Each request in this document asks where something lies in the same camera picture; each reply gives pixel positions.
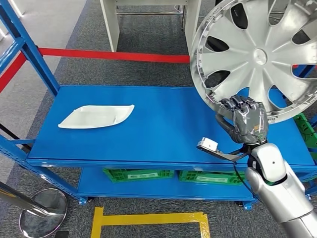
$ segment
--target yellow floor tape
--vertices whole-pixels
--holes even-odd
[[[102,226],[149,225],[192,222],[199,223],[202,238],[210,238],[208,217],[207,215],[204,215],[202,212],[103,216],[103,207],[96,207],[94,208],[94,220],[92,221],[91,238],[100,238]]]

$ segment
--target floor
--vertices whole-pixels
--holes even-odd
[[[105,50],[110,49],[99,0],[29,1],[29,10],[23,22],[36,44],[41,47]],[[205,16],[214,1],[203,0],[200,12]],[[173,7],[120,7],[119,10],[155,11]],[[187,54],[185,35],[180,17],[119,16],[121,30],[118,50],[162,54]],[[0,50],[10,42],[0,43]],[[45,58],[61,84],[192,86],[187,65],[139,63],[98,59]],[[42,82],[29,65],[25,65],[0,94],[0,121],[20,137],[32,138],[40,129],[52,103]],[[307,112],[312,114],[312,108]],[[0,180],[26,195],[51,187],[41,178],[8,163],[0,169]],[[53,168],[62,178],[75,185],[79,168]],[[174,201],[153,199],[96,198],[85,206],[69,198],[69,213],[61,231],[69,238],[88,238],[95,207],[104,207],[104,215],[204,212],[208,215],[213,238],[282,238],[284,232],[261,204],[244,211],[232,202]],[[18,228],[20,210],[0,204],[0,238],[23,237]],[[101,237],[200,237],[198,224],[134,225],[103,227]]]

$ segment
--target red rope barrier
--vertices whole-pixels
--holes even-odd
[[[104,60],[129,60],[143,62],[162,63],[189,63],[189,56],[156,55],[143,53],[106,52],[106,51],[83,51],[69,49],[38,48],[44,56],[60,56],[72,58],[90,58]],[[0,93],[9,83],[26,59],[20,53],[12,64],[0,77]]]
[[[26,58],[20,53],[14,62],[12,62],[5,73],[0,77],[0,93],[7,86],[20,67],[22,67]]]
[[[106,51],[83,51],[69,49],[39,48],[44,56],[62,56],[75,58],[93,58],[105,60],[129,60],[143,62],[162,63],[189,63],[189,56],[156,55],[142,53],[106,52]]]

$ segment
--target stanchion base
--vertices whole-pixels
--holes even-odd
[[[67,199],[57,189],[45,189],[34,195],[32,199],[47,208],[55,209],[58,214],[64,214],[64,216],[42,218],[23,210],[20,216],[19,224],[20,229],[25,237],[43,238],[48,236],[58,229],[66,216]]]

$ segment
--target table leg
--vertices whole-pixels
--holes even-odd
[[[186,20],[186,11],[187,6],[183,6],[183,16],[182,16],[182,30],[185,29],[185,22]]]
[[[189,0],[185,20],[185,36],[187,42],[187,49],[190,54],[192,43],[197,30],[200,5],[202,0]]]
[[[101,9],[107,28],[108,37],[112,52],[117,51],[119,40],[119,25],[118,23],[117,11],[115,0],[100,0]]]

